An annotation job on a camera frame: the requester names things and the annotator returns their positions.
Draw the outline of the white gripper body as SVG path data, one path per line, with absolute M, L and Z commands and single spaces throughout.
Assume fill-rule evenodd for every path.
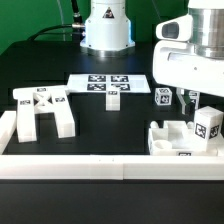
M 186 15 L 156 27 L 159 84 L 224 97 L 224 0 L 189 0 Z

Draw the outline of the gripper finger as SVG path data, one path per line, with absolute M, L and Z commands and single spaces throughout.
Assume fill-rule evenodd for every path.
M 189 91 L 186 89 L 177 88 L 176 95 L 181 104 L 183 115 L 190 115 L 194 111 L 194 103 L 191 101 Z

